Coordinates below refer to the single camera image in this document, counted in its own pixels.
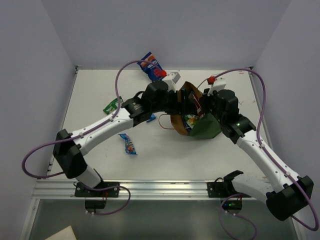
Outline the green snack packet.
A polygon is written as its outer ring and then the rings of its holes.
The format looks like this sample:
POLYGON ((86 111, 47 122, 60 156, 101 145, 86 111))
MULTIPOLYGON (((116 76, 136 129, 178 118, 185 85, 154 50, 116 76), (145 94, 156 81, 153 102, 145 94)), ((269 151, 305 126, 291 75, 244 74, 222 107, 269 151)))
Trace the green snack packet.
POLYGON ((104 109, 103 109, 103 112, 106 114, 106 115, 109 115, 111 113, 113 113, 114 111, 117 110, 118 108, 118 105, 120 105, 120 107, 122 106, 123 104, 123 98, 120 96, 119 97, 119 101, 117 98, 115 98, 114 100, 112 100, 104 109))

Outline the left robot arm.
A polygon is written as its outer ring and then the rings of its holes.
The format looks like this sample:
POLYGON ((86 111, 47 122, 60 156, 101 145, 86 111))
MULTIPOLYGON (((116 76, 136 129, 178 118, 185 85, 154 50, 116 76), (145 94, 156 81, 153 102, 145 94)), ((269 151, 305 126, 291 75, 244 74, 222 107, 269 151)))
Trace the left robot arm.
POLYGON ((164 81, 155 81, 101 120, 73 132, 67 132, 66 129, 59 131, 53 156, 68 179, 83 183, 87 192, 96 197, 103 193, 103 180, 84 158, 93 148, 108 138, 147 121, 154 113, 183 116, 195 111, 195 101, 186 90, 170 90, 164 81))

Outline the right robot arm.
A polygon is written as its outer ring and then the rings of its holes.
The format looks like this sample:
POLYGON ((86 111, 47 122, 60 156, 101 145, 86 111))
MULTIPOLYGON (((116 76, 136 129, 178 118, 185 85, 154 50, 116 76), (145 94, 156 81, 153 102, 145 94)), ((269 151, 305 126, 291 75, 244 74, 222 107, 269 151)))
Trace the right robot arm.
POLYGON ((255 125, 239 113, 239 101, 232 90, 205 89, 200 99, 207 113, 213 114, 222 133, 242 149, 266 176, 257 180, 240 170, 223 178, 227 196, 243 193, 266 204, 271 214, 284 221, 308 205, 314 183, 287 166, 257 132, 255 125))

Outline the dark blue snack packet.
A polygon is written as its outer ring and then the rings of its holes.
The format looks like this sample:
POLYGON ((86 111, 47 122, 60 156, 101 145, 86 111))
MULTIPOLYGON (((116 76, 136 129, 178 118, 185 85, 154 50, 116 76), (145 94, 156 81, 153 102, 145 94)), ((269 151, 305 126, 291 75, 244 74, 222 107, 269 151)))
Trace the dark blue snack packet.
POLYGON ((167 75, 151 52, 148 52, 137 64, 152 82, 160 81, 167 75))

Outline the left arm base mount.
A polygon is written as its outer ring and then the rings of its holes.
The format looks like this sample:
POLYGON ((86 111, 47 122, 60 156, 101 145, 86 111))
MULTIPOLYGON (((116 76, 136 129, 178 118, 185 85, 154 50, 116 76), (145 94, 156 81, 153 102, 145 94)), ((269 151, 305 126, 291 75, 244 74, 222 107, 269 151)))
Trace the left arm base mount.
POLYGON ((88 212, 99 212, 106 207, 107 198, 117 198, 119 196, 119 182, 104 181, 99 183, 95 189, 109 188, 105 191, 92 191, 84 187, 80 182, 74 184, 74 196, 77 198, 85 198, 84 207, 88 212))

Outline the green paper bag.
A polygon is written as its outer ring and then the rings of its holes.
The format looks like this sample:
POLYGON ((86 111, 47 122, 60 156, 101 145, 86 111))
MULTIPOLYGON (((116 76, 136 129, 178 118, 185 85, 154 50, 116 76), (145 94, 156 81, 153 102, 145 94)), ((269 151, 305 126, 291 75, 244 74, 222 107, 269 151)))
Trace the green paper bag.
MULTIPOLYGON (((190 100, 193 100, 193 93, 197 95, 200 101, 200 97, 202 96, 202 93, 199 91, 198 88, 196 88, 192 83, 186 81, 183 86, 180 88, 186 89, 189 93, 190 100)), ((198 140, 210 140, 215 138, 217 135, 221 133, 221 128, 219 122, 214 118, 214 116, 211 113, 204 113, 204 116, 199 119, 197 124, 194 126, 194 128, 188 132, 182 121, 182 116, 185 115, 198 115, 197 109, 195 105, 195 113, 193 114, 184 114, 184 115, 171 115, 170 116, 170 122, 171 127, 164 127, 160 121, 158 121, 160 127, 165 130, 175 130, 178 134, 182 136, 188 136, 193 137, 198 140)))

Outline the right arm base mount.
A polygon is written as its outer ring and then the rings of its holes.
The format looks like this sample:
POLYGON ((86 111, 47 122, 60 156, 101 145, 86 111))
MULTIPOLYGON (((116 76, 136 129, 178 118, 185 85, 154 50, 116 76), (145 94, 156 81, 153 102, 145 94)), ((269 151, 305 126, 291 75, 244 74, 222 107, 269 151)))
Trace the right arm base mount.
MULTIPOLYGON (((208 197, 219 198, 221 203, 227 197, 238 193, 229 182, 225 183, 222 177, 218 177, 215 181, 207 182, 206 186, 208 197)), ((250 196, 243 194, 235 199, 229 199, 223 204, 222 208, 225 211, 237 214, 242 210, 243 198, 250 198, 250 196)))

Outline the green yellow candy packet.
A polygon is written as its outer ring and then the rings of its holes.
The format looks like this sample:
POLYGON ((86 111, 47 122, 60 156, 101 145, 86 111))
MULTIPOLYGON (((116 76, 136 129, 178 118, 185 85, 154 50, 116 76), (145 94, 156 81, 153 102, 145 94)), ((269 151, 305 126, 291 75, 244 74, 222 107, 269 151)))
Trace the green yellow candy packet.
POLYGON ((190 132, 194 128, 194 126, 198 123, 199 120, 200 117, 194 114, 182 116, 182 123, 188 132, 190 132))

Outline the blue M&M's packet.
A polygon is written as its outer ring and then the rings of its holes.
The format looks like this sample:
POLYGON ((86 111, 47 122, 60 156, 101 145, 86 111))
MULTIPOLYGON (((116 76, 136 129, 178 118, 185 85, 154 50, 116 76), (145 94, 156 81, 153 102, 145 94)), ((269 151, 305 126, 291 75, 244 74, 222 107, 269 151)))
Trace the blue M&M's packet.
POLYGON ((125 152, 129 155, 136 155, 137 152, 131 138, 126 133, 120 133, 118 135, 124 140, 125 152))

